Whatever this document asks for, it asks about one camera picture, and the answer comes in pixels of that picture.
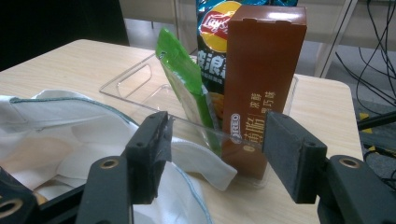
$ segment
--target chip bag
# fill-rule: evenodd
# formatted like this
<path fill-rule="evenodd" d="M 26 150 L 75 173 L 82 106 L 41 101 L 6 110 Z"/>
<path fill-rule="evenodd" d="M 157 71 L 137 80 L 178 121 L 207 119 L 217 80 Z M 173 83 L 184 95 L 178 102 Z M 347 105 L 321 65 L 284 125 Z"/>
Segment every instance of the chip bag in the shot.
<path fill-rule="evenodd" d="M 155 50 L 169 83 L 177 99 L 192 123 L 210 129 L 219 129 L 213 105 L 204 86 L 199 66 L 190 58 L 177 38 L 167 29 L 162 28 Z M 220 144 L 212 133 L 203 132 L 204 139 L 217 155 L 220 155 Z"/>

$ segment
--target green snack bag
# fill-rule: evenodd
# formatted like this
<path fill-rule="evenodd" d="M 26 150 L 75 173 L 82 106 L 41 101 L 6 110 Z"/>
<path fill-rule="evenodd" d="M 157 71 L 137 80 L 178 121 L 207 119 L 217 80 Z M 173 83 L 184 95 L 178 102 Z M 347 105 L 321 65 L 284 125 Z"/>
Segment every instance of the green snack bag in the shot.
<path fill-rule="evenodd" d="M 202 82 L 200 67 L 192 61 L 177 38 L 165 28 L 160 31 L 155 54 L 163 66 L 177 99 L 183 106 L 187 119 L 218 130 L 219 123 L 211 98 Z M 217 151 L 219 144 L 215 144 L 214 134 L 206 132 L 204 136 L 212 150 L 219 153 Z"/>

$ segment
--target transparent plastic box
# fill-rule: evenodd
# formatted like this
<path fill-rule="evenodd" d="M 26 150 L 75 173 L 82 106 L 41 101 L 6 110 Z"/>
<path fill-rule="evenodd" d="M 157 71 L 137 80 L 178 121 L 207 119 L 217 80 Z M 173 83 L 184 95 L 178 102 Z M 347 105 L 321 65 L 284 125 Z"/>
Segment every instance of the transparent plastic box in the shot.
<path fill-rule="evenodd" d="M 294 77 L 283 113 L 290 112 L 293 93 L 298 79 Z M 173 136 L 206 147 L 221 157 L 223 143 L 227 140 L 239 142 L 242 148 L 256 151 L 262 155 L 262 145 L 234 137 L 218 130 L 206 128 L 187 120 L 183 107 L 177 99 L 155 54 L 134 65 L 122 74 L 109 80 L 99 92 L 132 105 L 128 112 L 134 121 L 140 124 L 145 117 L 158 111 L 167 111 L 174 120 Z M 257 175 L 238 175 L 235 181 L 262 188 L 268 179 L 270 165 L 265 163 L 265 172 Z"/>

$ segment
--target table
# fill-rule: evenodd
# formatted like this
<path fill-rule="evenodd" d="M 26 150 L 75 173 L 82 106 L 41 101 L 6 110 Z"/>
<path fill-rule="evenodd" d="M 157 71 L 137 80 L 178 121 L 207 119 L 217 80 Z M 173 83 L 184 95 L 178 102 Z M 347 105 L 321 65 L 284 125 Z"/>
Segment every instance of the table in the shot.
<path fill-rule="evenodd" d="M 78 91 L 128 114 L 130 104 L 99 89 L 153 53 L 112 44 L 78 40 L 0 72 L 0 94 L 30 98 L 45 89 Z M 316 77 L 295 75 L 290 116 L 328 146 L 328 157 L 361 159 L 361 145 L 350 89 Z M 232 183 L 224 192 L 199 178 L 215 223 L 318 223 L 316 204 L 295 204 L 273 171 L 264 188 Z"/>

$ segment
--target chair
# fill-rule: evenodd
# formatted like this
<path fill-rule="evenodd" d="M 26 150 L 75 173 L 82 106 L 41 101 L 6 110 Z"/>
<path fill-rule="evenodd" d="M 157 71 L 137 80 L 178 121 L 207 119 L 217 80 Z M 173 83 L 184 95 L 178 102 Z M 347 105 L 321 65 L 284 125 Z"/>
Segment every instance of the chair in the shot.
<path fill-rule="evenodd" d="M 77 39 L 129 46 L 118 0 L 0 3 L 0 71 Z"/>

